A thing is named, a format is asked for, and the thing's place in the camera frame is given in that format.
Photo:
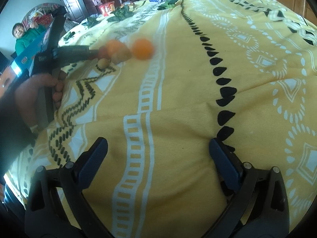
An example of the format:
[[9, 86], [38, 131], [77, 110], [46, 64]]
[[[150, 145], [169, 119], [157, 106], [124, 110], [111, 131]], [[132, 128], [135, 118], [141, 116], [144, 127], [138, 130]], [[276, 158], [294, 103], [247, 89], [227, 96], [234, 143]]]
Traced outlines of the left hand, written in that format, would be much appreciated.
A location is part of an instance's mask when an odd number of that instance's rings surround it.
[[59, 72], [58, 78], [47, 73], [33, 75], [16, 89], [14, 99], [21, 118], [28, 127], [38, 124], [35, 104], [38, 99], [39, 90], [44, 87], [53, 88], [54, 91], [51, 92], [52, 100], [55, 102], [56, 108], [59, 108], [61, 106], [66, 77], [67, 73], [62, 70]]

